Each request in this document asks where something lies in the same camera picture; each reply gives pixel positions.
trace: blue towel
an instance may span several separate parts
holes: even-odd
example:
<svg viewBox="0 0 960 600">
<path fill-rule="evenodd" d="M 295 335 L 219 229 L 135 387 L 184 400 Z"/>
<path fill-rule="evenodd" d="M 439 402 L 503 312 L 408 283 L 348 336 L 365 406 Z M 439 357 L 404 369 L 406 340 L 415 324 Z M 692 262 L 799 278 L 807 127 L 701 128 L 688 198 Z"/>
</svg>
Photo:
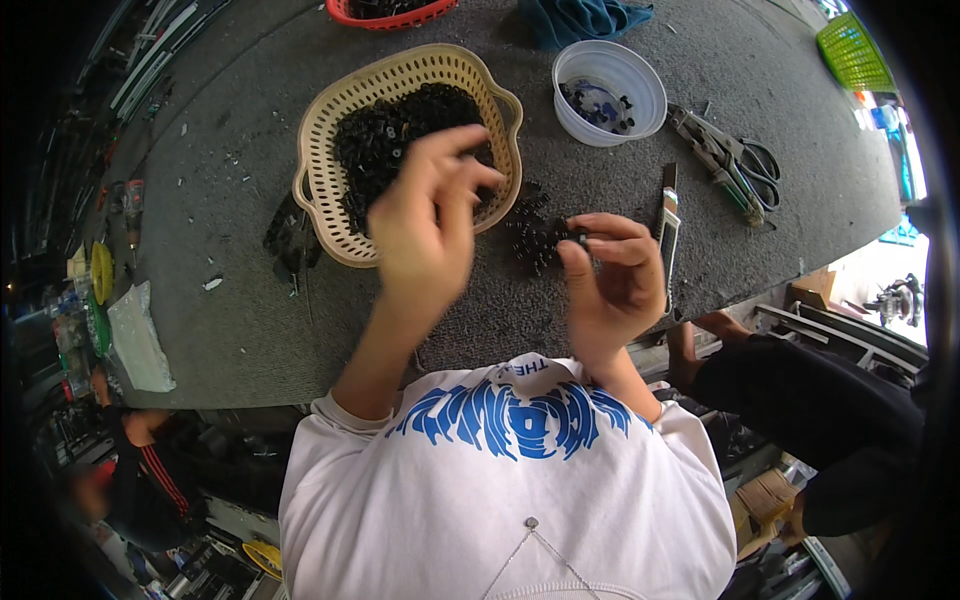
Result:
<svg viewBox="0 0 960 600">
<path fill-rule="evenodd" d="M 582 39 L 614 39 L 654 16 L 652 4 L 639 7 L 616 0 L 517 0 L 517 8 L 544 50 Z"/>
</svg>

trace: blue graphic print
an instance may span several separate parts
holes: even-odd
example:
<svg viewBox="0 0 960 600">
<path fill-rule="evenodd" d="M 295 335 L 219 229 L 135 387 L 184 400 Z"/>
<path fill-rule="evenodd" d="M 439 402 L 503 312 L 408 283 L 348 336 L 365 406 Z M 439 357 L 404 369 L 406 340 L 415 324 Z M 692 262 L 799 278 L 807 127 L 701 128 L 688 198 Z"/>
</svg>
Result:
<svg viewBox="0 0 960 600">
<path fill-rule="evenodd" d="M 544 459 L 558 452 L 567 460 L 581 447 L 590 448 L 600 435 L 598 416 L 606 415 L 611 429 L 622 431 L 624 438 L 630 437 L 633 419 L 653 431 L 646 419 L 631 413 L 600 388 L 588 392 L 576 381 L 559 386 L 529 400 L 516 397 L 512 384 L 493 384 L 489 379 L 472 388 L 434 388 L 387 431 L 386 437 L 395 432 L 405 436 L 413 430 L 433 445 L 440 437 L 455 442 L 455 436 L 478 450 L 486 448 L 493 456 L 514 461 L 517 454 Z"/>
</svg>

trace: scissors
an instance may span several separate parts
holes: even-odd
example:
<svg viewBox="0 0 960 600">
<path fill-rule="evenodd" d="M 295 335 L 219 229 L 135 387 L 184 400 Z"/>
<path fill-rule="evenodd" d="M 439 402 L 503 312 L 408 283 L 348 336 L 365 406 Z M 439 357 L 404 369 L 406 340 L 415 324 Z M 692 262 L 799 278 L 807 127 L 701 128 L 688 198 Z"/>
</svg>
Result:
<svg viewBox="0 0 960 600">
<path fill-rule="evenodd" d="M 763 213 L 780 208 L 780 165 L 763 144 L 735 139 L 675 104 L 667 105 L 667 123 L 693 147 L 713 182 L 720 184 L 751 227 L 763 225 Z"/>
</svg>

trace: gray work surface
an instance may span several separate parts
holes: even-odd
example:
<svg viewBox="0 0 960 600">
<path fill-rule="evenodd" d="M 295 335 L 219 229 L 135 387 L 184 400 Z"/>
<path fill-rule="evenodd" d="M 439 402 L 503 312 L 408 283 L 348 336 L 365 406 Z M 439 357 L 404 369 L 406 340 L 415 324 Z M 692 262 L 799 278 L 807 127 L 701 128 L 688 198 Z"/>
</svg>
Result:
<svg viewBox="0 0 960 600">
<path fill-rule="evenodd" d="M 344 27 L 317 6 L 235 0 L 177 55 L 169 69 L 174 94 L 152 132 L 137 117 L 123 135 L 107 180 L 129 178 L 148 135 L 155 142 L 142 171 L 146 211 L 135 279 L 152 283 L 156 331 L 178 383 L 168 394 L 127 386 L 132 406 L 301 403 L 332 385 L 369 314 L 376 271 L 324 256 L 308 275 L 311 326 L 306 295 L 301 289 L 288 298 L 291 288 L 277 281 L 261 240 L 290 189 L 300 117 L 313 98 L 351 71 L 420 44 L 466 46 L 520 99 L 523 174 L 553 197 L 549 214 L 610 211 L 653 226 L 663 165 L 679 163 L 674 295 L 683 320 L 828 264 L 900 217 L 884 136 L 857 127 L 852 96 L 819 58 L 813 29 L 773 4 L 657 4 L 651 21 L 618 40 L 656 69 L 671 102 L 702 110 L 710 101 L 717 127 L 773 151 L 783 172 L 782 209 L 767 233 L 744 224 L 668 128 L 610 149 L 568 136 L 552 105 L 557 53 L 530 47 L 514 2 L 464 2 L 435 22 L 393 33 Z M 122 229 L 113 230 L 116 299 L 129 288 L 120 267 L 130 259 Z M 417 353 L 423 371 L 479 367 L 530 350 L 569 353 L 561 275 L 521 276 L 504 240 L 503 227 L 478 237 L 467 291 Z M 223 284 L 204 291 L 215 274 Z"/>
</svg>

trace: beige plastic basket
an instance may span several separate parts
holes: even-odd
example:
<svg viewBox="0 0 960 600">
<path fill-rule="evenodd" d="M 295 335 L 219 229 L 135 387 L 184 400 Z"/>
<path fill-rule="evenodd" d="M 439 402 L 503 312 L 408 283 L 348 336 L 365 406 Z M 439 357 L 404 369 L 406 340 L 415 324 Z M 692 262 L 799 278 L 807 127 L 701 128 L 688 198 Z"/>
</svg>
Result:
<svg viewBox="0 0 960 600">
<path fill-rule="evenodd" d="M 523 106 L 516 96 L 493 81 L 490 70 L 479 57 L 452 44 L 427 44 L 394 54 L 354 71 L 317 96 L 300 121 L 298 167 L 293 194 L 313 222 L 324 250 L 349 267 L 375 267 L 379 253 L 373 241 L 361 233 L 350 233 L 347 213 L 340 203 L 347 189 L 347 172 L 334 160 L 333 135 L 345 114 L 383 98 L 393 101 L 423 84 L 445 83 L 469 92 L 491 133 L 493 163 L 507 180 L 496 197 L 474 216 L 473 231 L 480 233 L 496 225 L 520 190 L 522 172 L 516 133 L 523 123 Z M 504 128 L 503 115 L 494 98 L 510 108 L 513 122 Z M 303 193 L 303 177 L 313 196 Z"/>
</svg>

